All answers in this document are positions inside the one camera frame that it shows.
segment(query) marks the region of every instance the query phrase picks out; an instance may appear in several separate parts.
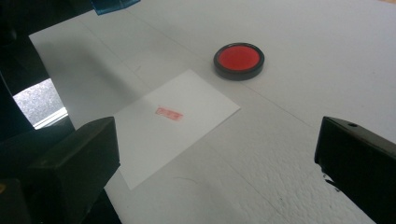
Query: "red ink pad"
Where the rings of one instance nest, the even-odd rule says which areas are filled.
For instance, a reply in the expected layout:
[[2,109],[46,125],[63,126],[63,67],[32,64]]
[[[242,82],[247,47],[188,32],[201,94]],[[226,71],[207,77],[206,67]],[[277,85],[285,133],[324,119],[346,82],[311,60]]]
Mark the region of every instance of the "red ink pad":
[[213,59],[217,73],[230,80],[257,76],[264,66],[264,54],[254,45],[234,43],[221,48]]

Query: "red circle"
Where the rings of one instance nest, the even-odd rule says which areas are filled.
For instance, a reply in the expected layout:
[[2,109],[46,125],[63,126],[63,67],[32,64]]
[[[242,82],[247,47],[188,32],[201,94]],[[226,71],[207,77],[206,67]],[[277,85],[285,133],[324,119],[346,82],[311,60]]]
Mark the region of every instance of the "red circle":
[[247,46],[232,46],[219,55],[219,63],[230,70],[247,70],[260,61],[259,53]]

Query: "sheet of paper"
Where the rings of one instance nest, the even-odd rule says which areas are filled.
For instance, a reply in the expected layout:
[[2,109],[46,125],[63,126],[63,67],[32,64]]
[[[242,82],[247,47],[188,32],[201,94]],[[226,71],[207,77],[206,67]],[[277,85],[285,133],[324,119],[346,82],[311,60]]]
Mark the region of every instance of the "sheet of paper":
[[134,189],[239,109],[191,70],[114,115],[120,171]]

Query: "white table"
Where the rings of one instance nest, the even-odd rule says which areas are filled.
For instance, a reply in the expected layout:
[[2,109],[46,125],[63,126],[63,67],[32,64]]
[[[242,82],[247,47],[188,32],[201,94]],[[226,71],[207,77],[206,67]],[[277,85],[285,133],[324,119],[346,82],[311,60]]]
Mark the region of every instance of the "white table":
[[[373,223],[314,164],[323,116],[396,142],[396,5],[376,0],[144,0],[31,35],[76,128],[192,69],[241,110],[134,190],[106,192],[123,223]],[[262,73],[215,75],[248,42]]]

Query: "white surface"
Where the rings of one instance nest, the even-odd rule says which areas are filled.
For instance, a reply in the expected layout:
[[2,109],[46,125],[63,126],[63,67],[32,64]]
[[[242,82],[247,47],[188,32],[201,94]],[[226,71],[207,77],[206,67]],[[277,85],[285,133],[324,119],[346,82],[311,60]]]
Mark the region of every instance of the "white surface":
[[[160,107],[182,114],[173,120]],[[114,115],[120,172],[134,189],[239,109],[191,70]]]
[[[145,0],[31,39],[78,127],[189,68],[241,106],[134,190],[117,172],[106,191],[123,223],[373,223],[314,152],[324,115],[396,142],[395,21],[376,0]],[[240,41],[262,49],[262,73],[218,78],[213,55]]]

